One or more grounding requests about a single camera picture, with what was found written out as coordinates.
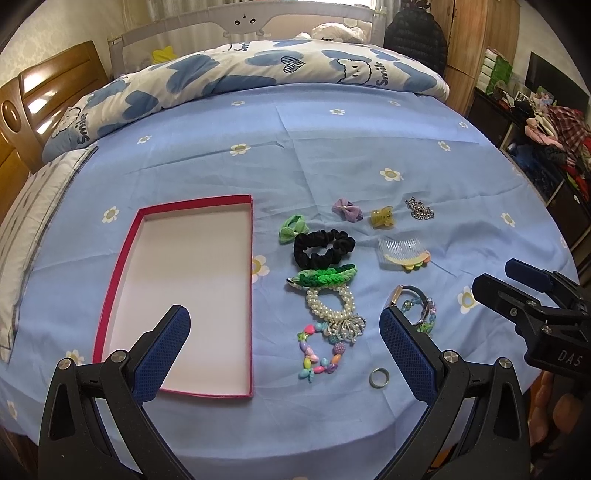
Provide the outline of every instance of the wall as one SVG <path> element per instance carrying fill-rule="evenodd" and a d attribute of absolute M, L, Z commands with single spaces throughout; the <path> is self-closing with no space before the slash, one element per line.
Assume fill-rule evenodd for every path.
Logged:
<path fill-rule="evenodd" d="M 87 40 L 94 41 L 110 75 L 107 40 L 123 31 L 122 0 L 46 0 L 0 53 L 0 85 L 23 69 Z"/>
<path fill-rule="evenodd" d="M 521 20 L 513 71 L 524 79 L 530 64 L 530 53 L 533 51 L 589 93 L 589 89 L 569 53 L 544 18 L 527 1 L 519 0 L 519 4 L 521 5 Z M 587 123 L 590 120 L 591 108 L 587 113 Z"/>

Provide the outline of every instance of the silver ring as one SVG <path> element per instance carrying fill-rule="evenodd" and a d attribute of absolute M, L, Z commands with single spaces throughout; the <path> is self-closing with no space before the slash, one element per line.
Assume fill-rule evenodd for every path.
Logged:
<path fill-rule="evenodd" d="M 376 373 L 376 372 L 382 372 L 384 375 L 386 375 L 386 381 L 383 384 L 377 384 L 374 381 L 374 373 Z M 373 372 L 371 372 L 369 374 L 369 385 L 371 385 L 374 388 L 384 388 L 386 385 L 388 385 L 389 381 L 390 381 L 390 373 L 385 368 L 382 368 L 382 367 L 376 368 Z"/>

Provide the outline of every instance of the television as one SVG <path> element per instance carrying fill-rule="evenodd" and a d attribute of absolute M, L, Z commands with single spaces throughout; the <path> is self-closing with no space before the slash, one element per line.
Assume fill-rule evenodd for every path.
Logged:
<path fill-rule="evenodd" d="M 534 52 L 530 55 L 525 86 L 532 92 L 537 92 L 538 87 L 542 86 L 554 95 L 557 105 L 581 110 L 583 116 L 587 114 L 589 95 L 549 61 Z"/>

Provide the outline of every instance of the plaid shirt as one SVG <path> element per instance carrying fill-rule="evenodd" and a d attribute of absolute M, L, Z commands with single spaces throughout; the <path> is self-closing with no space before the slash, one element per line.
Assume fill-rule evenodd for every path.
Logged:
<path fill-rule="evenodd" d="M 577 158 L 581 143 L 585 138 L 591 137 L 589 127 L 580 112 L 565 106 L 549 106 L 548 115 L 556 128 L 560 143 L 573 158 Z"/>

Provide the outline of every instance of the striped pillow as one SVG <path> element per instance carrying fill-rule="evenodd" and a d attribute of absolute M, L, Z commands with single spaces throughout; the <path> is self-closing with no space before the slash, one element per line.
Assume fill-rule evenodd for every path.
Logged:
<path fill-rule="evenodd" d="M 64 153 L 29 177 L 0 225 L 0 358 L 5 362 L 10 359 L 21 296 L 43 233 L 95 149 Z"/>

